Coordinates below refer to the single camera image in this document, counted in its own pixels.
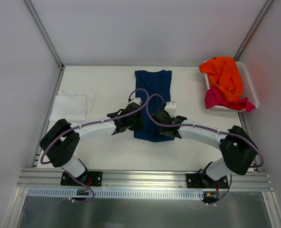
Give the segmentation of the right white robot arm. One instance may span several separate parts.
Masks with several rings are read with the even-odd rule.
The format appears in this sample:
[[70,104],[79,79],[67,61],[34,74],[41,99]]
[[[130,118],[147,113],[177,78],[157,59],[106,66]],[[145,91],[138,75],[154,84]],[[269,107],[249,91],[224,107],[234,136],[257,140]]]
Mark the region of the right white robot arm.
[[155,112],[152,119],[159,132],[167,137],[195,140],[221,152],[222,158],[209,163],[203,170],[201,182],[207,188],[229,174],[245,175],[259,154],[247,133],[237,125],[228,130],[217,129],[183,116],[172,117],[163,109]]

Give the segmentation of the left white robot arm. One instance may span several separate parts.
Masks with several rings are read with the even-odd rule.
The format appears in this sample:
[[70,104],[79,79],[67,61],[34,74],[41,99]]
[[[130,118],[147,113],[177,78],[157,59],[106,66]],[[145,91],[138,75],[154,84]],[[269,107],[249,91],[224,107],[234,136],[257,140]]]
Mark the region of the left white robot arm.
[[53,167],[62,168],[71,175],[76,185],[83,185],[88,179],[87,168],[74,155],[79,143],[141,128],[141,105],[133,101],[126,108],[107,114],[102,120],[80,126],[72,127],[66,119],[60,119],[39,143],[44,151],[42,158],[47,156]]

